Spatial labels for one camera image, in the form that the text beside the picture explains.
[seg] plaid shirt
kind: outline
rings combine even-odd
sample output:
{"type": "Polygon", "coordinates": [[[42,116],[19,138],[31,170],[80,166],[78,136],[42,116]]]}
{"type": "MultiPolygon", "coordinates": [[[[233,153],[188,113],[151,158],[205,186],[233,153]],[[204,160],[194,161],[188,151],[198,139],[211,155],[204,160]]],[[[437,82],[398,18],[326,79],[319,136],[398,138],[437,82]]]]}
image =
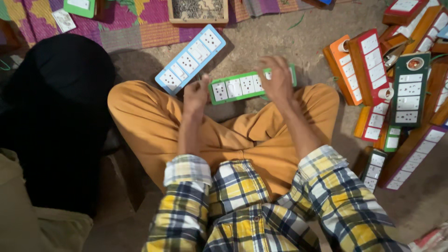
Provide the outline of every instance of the plaid shirt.
{"type": "Polygon", "coordinates": [[[143,251],[319,251],[306,223],[315,218],[333,250],[409,251],[347,165],[324,145],[300,161],[291,191],[270,202],[248,160],[223,162],[212,178],[202,158],[177,156],[143,251]]]}

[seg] black cloth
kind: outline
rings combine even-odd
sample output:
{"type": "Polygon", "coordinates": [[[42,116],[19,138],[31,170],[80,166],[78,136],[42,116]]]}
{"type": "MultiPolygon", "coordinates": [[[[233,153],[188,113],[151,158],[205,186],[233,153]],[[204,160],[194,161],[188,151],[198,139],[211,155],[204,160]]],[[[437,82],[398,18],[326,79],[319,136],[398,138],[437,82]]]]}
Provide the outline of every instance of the black cloth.
{"type": "Polygon", "coordinates": [[[37,43],[0,91],[0,147],[18,154],[33,206],[94,215],[114,80],[101,46],[63,34],[37,43]]]}

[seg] hand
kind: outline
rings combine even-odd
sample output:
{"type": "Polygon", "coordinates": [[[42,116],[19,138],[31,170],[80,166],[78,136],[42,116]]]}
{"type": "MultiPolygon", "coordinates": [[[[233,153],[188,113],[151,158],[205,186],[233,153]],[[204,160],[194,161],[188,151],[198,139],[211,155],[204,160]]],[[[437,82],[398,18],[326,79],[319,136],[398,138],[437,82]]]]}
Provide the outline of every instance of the hand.
{"type": "Polygon", "coordinates": [[[271,79],[268,80],[263,74],[263,68],[257,67],[261,85],[266,91],[267,97],[276,104],[281,112],[285,107],[290,107],[294,103],[293,83],[288,62],[280,56],[264,56],[260,58],[260,62],[264,68],[268,67],[272,71],[271,79]]]}
{"type": "Polygon", "coordinates": [[[208,84],[211,78],[205,74],[200,81],[193,82],[185,87],[184,91],[184,117],[200,117],[204,114],[204,107],[208,100],[208,84]]]}

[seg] green extension board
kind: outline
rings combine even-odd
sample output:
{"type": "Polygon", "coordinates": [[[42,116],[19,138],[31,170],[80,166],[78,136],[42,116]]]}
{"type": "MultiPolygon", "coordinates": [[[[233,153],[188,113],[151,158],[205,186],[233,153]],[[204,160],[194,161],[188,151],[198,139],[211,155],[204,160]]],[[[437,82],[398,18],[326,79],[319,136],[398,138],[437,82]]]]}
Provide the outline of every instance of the green extension board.
{"type": "Polygon", "coordinates": [[[390,125],[420,126],[430,61],[430,52],[406,54],[398,58],[395,63],[390,125]]]}
{"type": "MultiPolygon", "coordinates": [[[[289,70],[293,78],[293,87],[296,87],[297,78],[294,64],[289,64],[289,70]]],[[[271,69],[264,69],[263,72],[265,73],[265,75],[270,76],[271,69]]],[[[262,96],[266,94],[266,92],[261,88],[261,81],[258,78],[257,72],[239,74],[214,80],[208,85],[208,90],[210,93],[211,103],[213,105],[233,102],[236,100],[244,100],[247,98],[262,96]]]]}
{"type": "Polygon", "coordinates": [[[385,152],[396,152],[398,140],[400,140],[401,127],[389,125],[386,141],[384,143],[385,152]]]}

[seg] woven mat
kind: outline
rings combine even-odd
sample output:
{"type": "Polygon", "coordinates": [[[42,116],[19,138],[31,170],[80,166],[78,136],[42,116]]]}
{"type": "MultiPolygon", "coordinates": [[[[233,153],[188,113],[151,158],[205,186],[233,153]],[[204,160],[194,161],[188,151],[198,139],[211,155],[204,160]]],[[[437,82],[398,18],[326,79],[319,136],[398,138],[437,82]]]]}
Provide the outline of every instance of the woven mat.
{"type": "MultiPolygon", "coordinates": [[[[98,22],[72,15],[77,28],[69,33],[83,35],[97,42],[107,52],[150,48],[190,41],[201,28],[178,28],[168,20],[166,0],[130,0],[134,4],[119,5],[107,1],[106,17],[98,22]]],[[[267,13],[286,13],[312,8],[301,0],[228,0],[229,23],[267,13]]],[[[61,9],[63,0],[0,0],[0,18],[13,21],[27,43],[57,35],[61,30],[52,12],[61,9]]]]}

